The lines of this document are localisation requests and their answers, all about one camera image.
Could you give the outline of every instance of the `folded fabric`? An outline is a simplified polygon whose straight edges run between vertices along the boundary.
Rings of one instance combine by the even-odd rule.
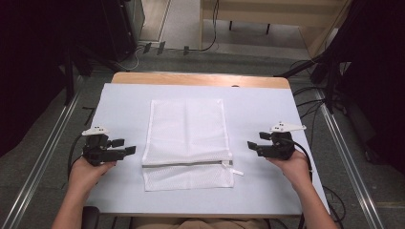
[[[233,187],[224,102],[153,100],[142,168],[146,191]]]

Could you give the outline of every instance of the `wooden desk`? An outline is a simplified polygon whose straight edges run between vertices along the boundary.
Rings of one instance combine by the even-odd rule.
[[[87,205],[101,213],[136,217],[284,218],[298,217],[301,204],[281,171],[247,148],[261,143],[259,132],[283,120],[300,124],[289,84],[284,78],[187,73],[116,73],[106,84],[93,126],[102,125],[110,139],[137,146],[92,190]],[[145,192],[143,156],[152,99],[221,98],[236,176],[233,188]],[[304,131],[292,133],[310,155]],[[313,183],[326,203],[315,163]]]
[[[311,58],[319,54],[334,28],[345,20],[352,0],[219,0],[218,20],[299,26]],[[215,0],[200,1],[203,20],[212,20]]]

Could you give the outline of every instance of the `floor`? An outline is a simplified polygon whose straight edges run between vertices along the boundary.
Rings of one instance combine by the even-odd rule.
[[[198,71],[200,73],[269,75],[282,73],[294,67],[297,64],[296,61],[309,59],[296,27],[271,25],[269,35],[266,35],[266,25],[238,22],[233,24],[230,31],[229,22],[225,21],[217,22],[217,38],[208,52],[190,53],[184,56],[182,54],[184,46],[189,46],[190,49],[198,48],[199,16],[195,11],[198,11],[199,2],[199,0],[171,0],[168,13],[163,20],[165,23],[161,27],[162,30],[155,32],[159,35],[142,42],[145,45],[150,41],[153,42],[153,47],[158,47],[160,42],[165,41],[166,50],[161,54],[155,53],[157,49],[151,49],[149,53],[138,52],[138,55],[135,53],[120,64],[128,68],[132,67],[131,71],[139,72]],[[214,38],[211,21],[204,22],[204,30],[206,34],[203,46],[208,47]],[[56,145],[50,146],[50,150],[54,151],[53,156],[44,157],[49,165],[39,176],[37,187],[34,185],[36,187],[34,195],[26,195],[26,198],[19,199],[20,202],[28,202],[28,207],[19,210],[22,213],[25,211],[25,214],[17,219],[21,222],[15,228],[49,227],[66,190],[66,151],[70,149],[76,134],[86,127],[84,122],[90,113],[89,110],[82,108],[96,107],[99,99],[97,95],[102,90],[103,84],[109,82],[112,77],[111,71],[103,67],[96,67],[94,75],[96,77],[84,79],[82,83],[77,81],[76,89],[81,93],[71,113],[65,111],[66,108],[61,105],[64,94],[60,94],[47,112],[34,124],[23,142],[12,152],[0,158],[0,180],[2,180],[0,224],[6,220],[9,210],[16,202],[16,194],[21,194],[21,188],[27,183],[27,177],[31,177],[30,173],[36,166],[36,160],[42,158],[41,151],[44,145],[49,144],[47,137],[51,134],[53,125],[60,122],[60,114],[66,113],[69,117],[63,127],[66,131],[59,134]],[[307,72],[299,73],[299,76],[292,77],[289,81],[293,91],[311,86]],[[296,103],[315,99],[318,95],[317,92],[305,92],[296,96]],[[302,107],[299,112],[303,114],[308,108]],[[310,127],[307,132],[308,140],[314,139],[312,153],[315,161],[318,161],[317,168],[321,180],[337,193],[335,195],[326,191],[329,201],[336,207],[340,216],[343,214],[343,203],[338,197],[341,197],[345,203],[347,208],[347,215],[343,220],[345,228],[402,228],[405,225],[403,175],[389,165],[372,165],[365,159],[350,121],[341,112],[330,115],[322,110],[312,118],[303,119],[303,123]],[[333,126],[334,121],[338,123],[339,131],[344,136],[340,142],[337,139],[339,136],[333,135],[332,129],[336,128]],[[349,151],[349,156],[355,161],[354,170],[345,159],[345,150]],[[361,182],[353,180],[352,174],[359,175]],[[360,191],[365,189],[365,192],[359,194],[359,189]],[[367,205],[370,204],[367,201],[370,201],[376,210],[365,209],[365,206],[370,206]],[[113,219],[109,217],[102,218],[99,228],[109,228],[112,221]],[[282,222],[288,228],[295,228],[297,225],[296,220],[293,219],[282,219]],[[117,228],[123,228],[127,224],[128,219],[119,219]],[[276,220],[272,225],[276,229],[284,228]]]

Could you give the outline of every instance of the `metal track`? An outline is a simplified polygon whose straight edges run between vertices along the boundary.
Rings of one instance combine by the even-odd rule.
[[[17,228],[18,224],[23,218],[24,213],[32,199],[32,196],[35,192],[36,187],[39,184],[42,176],[44,175],[45,169],[48,166],[48,163],[53,155],[53,151],[61,137],[65,127],[75,109],[78,96],[81,92],[82,85],[85,82],[85,78],[79,76],[76,81],[77,91],[71,103],[64,107],[62,113],[56,121],[56,124],[53,126],[53,130],[48,137],[47,142],[45,143],[44,148],[42,149],[38,160],[35,162],[30,175],[28,176],[23,187],[19,191],[17,198],[9,212],[9,215],[6,218],[6,221],[3,224],[2,229]]]
[[[317,99],[322,99],[324,97],[322,91],[317,91],[315,93],[315,96],[317,97]],[[343,165],[346,168],[346,172],[348,173],[353,189],[357,195],[358,202],[363,209],[364,215],[367,222],[369,223],[370,228],[384,228],[381,218],[377,213],[373,199],[363,181],[363,178],[360,176],[360,173],[357,170],[357,166],[352,159],[352,154],[349,151],[346,141],[340,132],[339,126],[337,125],[333,114],[329,113],[325,105],[322,105],[322,113],[330,128],[330,133],[336,144],[337,151],[342,158]]]

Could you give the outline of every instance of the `hand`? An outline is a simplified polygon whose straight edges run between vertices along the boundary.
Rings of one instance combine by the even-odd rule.
[[[80,158],[72,167],[69,190],[86,198],[101,176],[116,164],[116,162],[107,162],[99,166],[93,166],[85,158]]]
[[[309,170],[307,157],[304,153],[295,151],[288,160],[280,160],[275,158],[266,158],[266,160],[275,164],[282,171],[284,176],[291,182],[292,187],[298,191],[301,186],[311,184],[309,178]]]

